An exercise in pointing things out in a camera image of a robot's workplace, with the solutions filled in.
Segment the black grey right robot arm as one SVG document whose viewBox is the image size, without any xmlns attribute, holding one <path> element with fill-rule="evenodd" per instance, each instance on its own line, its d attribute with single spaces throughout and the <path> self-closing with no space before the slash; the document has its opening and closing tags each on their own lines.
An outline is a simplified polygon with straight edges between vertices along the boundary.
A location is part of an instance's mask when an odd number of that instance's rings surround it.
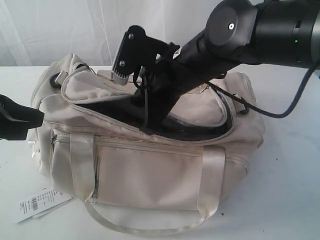
<svg viewBox="0 0 320 240">
<path fill-rule="evenodd" d="M 182 95 L 221 79 L 241 64 L 306 68 L 297 93 L 283 113 L 254 111 L 275 119 L 296 107 L 311 75 L 320 67 L 320 3 L 317 0 L 224 0 L 211 12 L 203 31 L 183 47 L 147 36 L 140 26 L 128 35 L 137 41 L 144 67 L 137 97 L 143 99 L 140 129 L 153 134 Z M 174 51 L 180 50 L 177 57 Z"/>
</svg>

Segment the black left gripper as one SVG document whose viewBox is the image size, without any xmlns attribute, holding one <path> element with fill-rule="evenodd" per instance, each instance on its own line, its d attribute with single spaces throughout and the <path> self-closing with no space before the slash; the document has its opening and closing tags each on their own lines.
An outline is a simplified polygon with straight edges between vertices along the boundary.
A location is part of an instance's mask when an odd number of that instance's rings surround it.
<svg viewBox="0 0 320 240">
<path fill-rule="evenodd" d="M 30 129 L 42 126 L 45 114 L 35 108 L 20 105 L 0 95 L 0 138 L 5 140 L 25 140 Z"/>
</svg>

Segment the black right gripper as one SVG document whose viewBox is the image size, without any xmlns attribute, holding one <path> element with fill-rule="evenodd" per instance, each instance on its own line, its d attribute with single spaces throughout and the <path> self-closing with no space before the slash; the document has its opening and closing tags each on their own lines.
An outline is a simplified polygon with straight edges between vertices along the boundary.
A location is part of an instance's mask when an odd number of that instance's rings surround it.
<svg viewBox="0 0 320 240">
<path fill-rule="evenodd" d="M 145 69 L 142 87 L 134 93 L 132 103 L 144 107 L 139 130 L 147 135 L 173 132 L 168 114 L 179 98 L 223 74 L 225 60 L 209 52 L 204 42 L 188 42 L 175 58 L 160 57 L 154 70 Z"/>
</svg>

